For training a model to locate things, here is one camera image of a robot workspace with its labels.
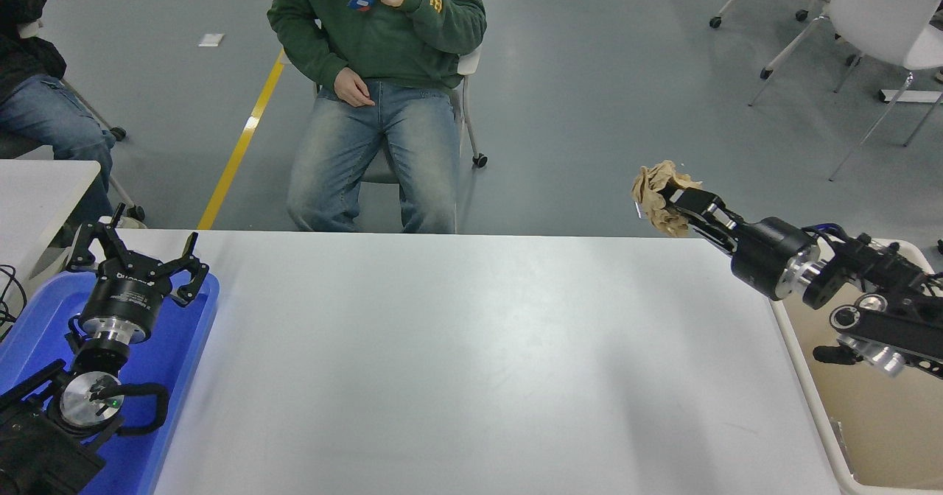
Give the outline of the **seated person's right hand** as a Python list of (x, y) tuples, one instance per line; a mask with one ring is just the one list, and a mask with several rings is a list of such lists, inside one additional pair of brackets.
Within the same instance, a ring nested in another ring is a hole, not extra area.
[(368, 86), (364, 79), (360, 78), (349, 66), (344, 66), (334, 77), (334, 94), (347, 105), (353, 107), (375, 106), (375, 101), (368, 92)]

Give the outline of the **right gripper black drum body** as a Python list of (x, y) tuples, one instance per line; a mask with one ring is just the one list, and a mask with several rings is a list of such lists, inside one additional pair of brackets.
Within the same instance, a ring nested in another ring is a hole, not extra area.
[(731, 271), (772, 301), (791, 293), (793, 267), (815, 254), (815, 241), (778, 217), (743, 223), (733, 230)]

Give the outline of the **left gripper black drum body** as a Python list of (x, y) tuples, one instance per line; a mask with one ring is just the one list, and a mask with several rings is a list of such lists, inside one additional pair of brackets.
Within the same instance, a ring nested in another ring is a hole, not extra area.
[(131, 331), (152, 331), (165, 297), (171, 291), (169, 274), (157, 267), (126, 271), (125, 264), (97, 266), (97, 282), (80, 313), (82, 331), (98, 331), (109, 323), (128, 323)]

